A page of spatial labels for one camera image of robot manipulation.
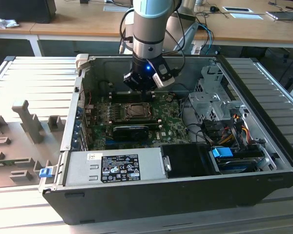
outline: computer case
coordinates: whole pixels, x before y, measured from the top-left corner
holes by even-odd
[[[54,0],[0,0],[0,18],[50,23],[55,16]]]

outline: green motherboard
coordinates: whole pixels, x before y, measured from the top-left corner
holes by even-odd
[[[114,150],[114,149],[134,149],[134,148],[152,148],[159,147],[168,143],[189,143],[190,138],[186,128],[180,119],[180,107],[178,99],[173,94],[157,95],[152,102],[145,103],[150,107],[150,118],[161,120],[160,127],[150,129],[148,139],[140,142],[122,141],[117,142],[113,139],[113,128],[116,127],[114,121],[111,121],[111,110],[118,110],[118,118],[123,118],[124,107],[132,103],[114,103],[107,97],[97,98],[93,102],[94,113],[91,117],[91,124],[88,125],[89,137],[91,142],[89,150]]]

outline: warning label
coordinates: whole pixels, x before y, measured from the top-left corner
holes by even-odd
[[[138,155],[117,155],[102,157],[103,183],[140,180]]]

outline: wooden desk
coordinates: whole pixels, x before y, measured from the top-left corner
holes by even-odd
[[[119,37],[123,12],[105,12],[104,3],[80,4],[78,0],[55,0],[57,12],[49,24],[36,23],[31,34]]]
[[[19,27],[0,28],[1,34],[30,34],[30,29],[35,25],[34,22],[22,22]]]
[[[101,2],[79,4],[78,0],[55,0],[57,12],[50,24],[24,23],[11,29],[0,29],[0,38],[27,39],[34,54],[43,56],[40,40],[87,40],[119,41],[119,24],[124,13],[104,12]],[[222,6],[246,7],[254,13],[278,11],[278,7],[268,5],[268,0],[209,0],[222,12]],[[292,6],[293,2],[278,0],[278,5]],[[200,11],[209,12],[210,5],[202,6]],[[293,48],[293,22],[273,21],[268,15],[261,19],[235,19],[230,14],[209,14],[207,23],[214,33],[214,45],[288,47]],[[195,35],[194,44],[199,48],[207,38],[205,31]]]
[[[253,14],[265,14],[266,11],[279,11],[276,6],[268,5],[268,0],[209,0],[221,10],[222,7],[250,8]],[[293,7],[293,2],[278,0],[278,5],[288,10],[285,6]],[[209,12],[210,5],[196,7],[195,11]],[[268,15],[260,15],[263,19],[235,19],[230,14],[210,13],[207,20],[209,29],[214,33],[214,44],[225,45],[250,45],[269,47],[293,47],[293,22],[274,21]],[[204,22],[204,18],[198,15],[198,19]],[[201,34],[196,34],[196,40],[202,40]]]

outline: motherboard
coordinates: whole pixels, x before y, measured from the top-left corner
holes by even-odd
[[[148,102],[138,100],[109,96],[92,102],[87,128],[89,150],[152,148],[190,142],[180,119],[180,100],[176,95],[165,93],[153,95]]]

